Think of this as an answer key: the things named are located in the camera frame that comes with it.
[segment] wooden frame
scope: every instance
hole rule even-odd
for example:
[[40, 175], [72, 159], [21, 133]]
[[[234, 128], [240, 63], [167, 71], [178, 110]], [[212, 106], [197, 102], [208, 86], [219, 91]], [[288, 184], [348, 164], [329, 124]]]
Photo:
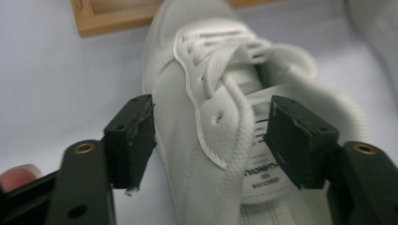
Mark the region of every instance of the wooden frame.
[[[229, 0], [241, 8], [278, 0]], [[150, 24], [162, 0], [71, 0], [82, 38]]]

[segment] brass screw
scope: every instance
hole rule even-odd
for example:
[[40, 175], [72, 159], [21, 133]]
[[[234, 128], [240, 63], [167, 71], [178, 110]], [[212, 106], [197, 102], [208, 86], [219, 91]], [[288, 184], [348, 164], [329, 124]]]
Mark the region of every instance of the brass screw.
[[95, 148], [96, 147], [93, 143], [86, 142], [86, 143], [79, 144], [77, 147], [75, 147], [75, 153], [76, 154], [84, 154], [84, 153], [94, 150]]
[[376, 150], [372, 146], [363, 143], [356, 143], [354, 145], [354, 149], [366, 155], [377, 154]]

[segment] white sneaker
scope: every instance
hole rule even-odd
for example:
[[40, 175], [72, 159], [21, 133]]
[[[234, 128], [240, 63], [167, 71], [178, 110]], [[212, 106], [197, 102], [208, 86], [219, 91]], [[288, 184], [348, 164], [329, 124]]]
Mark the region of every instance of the white sneaker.
[[363, 141], [352, 100], [314, 80], [302, 49], [259, 38], [218, 0], [165, 1], [145, 44], [159, 150], [180, 225], [330, 224], [324, 190], [298, 191], [261, 135], [272, 95]]

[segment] tongue label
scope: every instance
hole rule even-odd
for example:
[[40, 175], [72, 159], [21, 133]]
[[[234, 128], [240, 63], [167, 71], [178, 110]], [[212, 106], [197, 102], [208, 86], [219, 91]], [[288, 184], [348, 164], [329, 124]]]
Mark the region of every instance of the tongue label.
[[242, 202], [264, 203], [284, 195], [291, 187], [287, 175], [280, 168], [263, 140], [268, 120], [255, 124], [253, 146], [243, 178]]

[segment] finger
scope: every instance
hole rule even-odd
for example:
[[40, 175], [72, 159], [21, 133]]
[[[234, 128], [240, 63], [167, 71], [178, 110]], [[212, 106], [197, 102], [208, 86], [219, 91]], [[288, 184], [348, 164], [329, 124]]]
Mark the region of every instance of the finger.
[[11, 168], [0, 175], [0, 186], [5, 192], [22, 187], [40, 177], [40, 171], [32, 164]]

